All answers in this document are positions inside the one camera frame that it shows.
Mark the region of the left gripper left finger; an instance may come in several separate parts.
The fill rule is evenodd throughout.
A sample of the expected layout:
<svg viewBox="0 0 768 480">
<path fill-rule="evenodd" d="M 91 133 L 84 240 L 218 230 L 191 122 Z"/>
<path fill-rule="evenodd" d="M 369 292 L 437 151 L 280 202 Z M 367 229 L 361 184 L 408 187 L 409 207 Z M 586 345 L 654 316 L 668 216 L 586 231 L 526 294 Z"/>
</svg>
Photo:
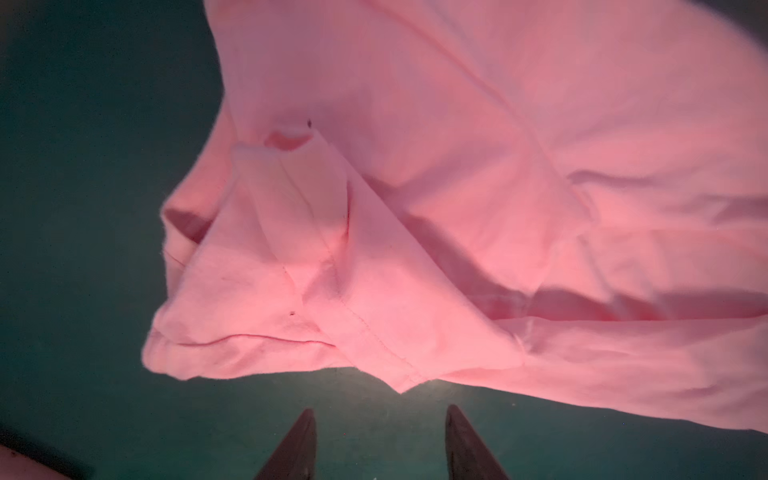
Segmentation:
<svg viewBox="0 0 768 480">
<path fill-rule="evenodd" d="M 255 480 L 316 478 L 317 426 L 314 411 L 304 410 L 254 477 Z"/>
</svg>

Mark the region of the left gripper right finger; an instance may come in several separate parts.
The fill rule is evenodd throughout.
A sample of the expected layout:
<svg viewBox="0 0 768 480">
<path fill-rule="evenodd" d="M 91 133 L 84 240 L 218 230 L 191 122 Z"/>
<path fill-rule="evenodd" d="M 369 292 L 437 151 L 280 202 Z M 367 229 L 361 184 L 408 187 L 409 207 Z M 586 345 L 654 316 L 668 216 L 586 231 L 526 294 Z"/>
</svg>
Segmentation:
<svg viewBox="0 0 768 480">
<path fill-rule="evenodd" d="M 457 405 L 445 418 L 445 452 L 449 480 L 509 480 L 510 477 Z"/>
</svg>

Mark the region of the pink t-shirt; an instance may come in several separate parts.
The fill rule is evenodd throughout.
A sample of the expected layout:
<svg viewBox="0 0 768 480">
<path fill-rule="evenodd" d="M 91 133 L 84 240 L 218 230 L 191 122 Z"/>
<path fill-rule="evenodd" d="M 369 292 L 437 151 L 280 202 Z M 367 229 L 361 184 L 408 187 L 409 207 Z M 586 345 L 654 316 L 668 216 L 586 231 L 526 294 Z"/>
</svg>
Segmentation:
<svg viewBox="0 0 768 480">
<path fill-rule="evenodd" d="M 691 1 L 208 1 L 142 350 L 767 428 L 767 50 Z"/>
</svg>

